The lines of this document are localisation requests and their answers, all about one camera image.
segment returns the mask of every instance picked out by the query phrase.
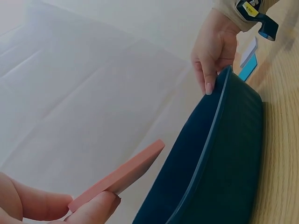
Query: wooden table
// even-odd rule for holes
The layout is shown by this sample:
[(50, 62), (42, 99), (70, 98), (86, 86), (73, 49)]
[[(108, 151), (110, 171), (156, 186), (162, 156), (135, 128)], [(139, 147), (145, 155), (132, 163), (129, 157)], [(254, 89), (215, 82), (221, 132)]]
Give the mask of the wooden table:
[(253, 28), (258, 67), (247, 80), (265, 108), (263, 164), (250, 223), (299, 224), (299, 0), (281, 0), (268, 15), (280, 25), (277, 40), (259, 36), (260, 25)]

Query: sleeve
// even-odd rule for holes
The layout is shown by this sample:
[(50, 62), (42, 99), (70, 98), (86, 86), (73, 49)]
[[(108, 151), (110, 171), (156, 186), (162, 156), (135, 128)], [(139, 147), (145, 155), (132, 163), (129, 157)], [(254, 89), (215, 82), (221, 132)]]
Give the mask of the sleeve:
[[(250, 30), (256, 22), (246, 21), (235, 8), (240, 0), (214, 0), (213, 8), (217, 9), (232, 22), (234, 22), (243, 32)], [(263, 0), (259, 9), (260, 13), (266, 14), (268, 9), (279, 0)]]

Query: yellow label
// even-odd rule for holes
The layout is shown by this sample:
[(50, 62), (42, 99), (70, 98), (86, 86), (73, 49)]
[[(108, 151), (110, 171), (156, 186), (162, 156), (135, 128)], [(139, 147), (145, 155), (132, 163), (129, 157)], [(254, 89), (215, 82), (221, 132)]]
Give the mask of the yellow label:
[(251, 17), (256, 17), (257, 16), (258, 11), (255, 8), (253, 8), (253, 6), (250, 5), (248, 2), (245, 2), (243, 4), (243, 7), (244, 7), (244, 9), (246, 10), (246, 12), (249, 16), (251, 16)]

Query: pink rectangular block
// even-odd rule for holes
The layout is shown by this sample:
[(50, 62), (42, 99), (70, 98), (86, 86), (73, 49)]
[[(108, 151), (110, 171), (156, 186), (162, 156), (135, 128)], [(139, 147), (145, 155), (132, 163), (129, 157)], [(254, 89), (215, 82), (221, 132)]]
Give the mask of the pink rectangular block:
[(164, 147), (162, 140), (157, 140), (69, 203), (69, 209), (75, 212), (102, 191), (120, 194), (145, 174)]

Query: white sticky note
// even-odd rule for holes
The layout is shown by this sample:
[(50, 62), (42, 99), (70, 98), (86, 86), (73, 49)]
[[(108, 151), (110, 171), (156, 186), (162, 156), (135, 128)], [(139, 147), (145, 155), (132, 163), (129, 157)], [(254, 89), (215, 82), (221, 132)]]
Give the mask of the white sticky note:
[(241, 57), (240, 67), (243, 68), (248, 60), (253, 56), (257, 49), (257, 37), (255, 36), (253, 40), (248, 45), (247, 49), (244, 51)]

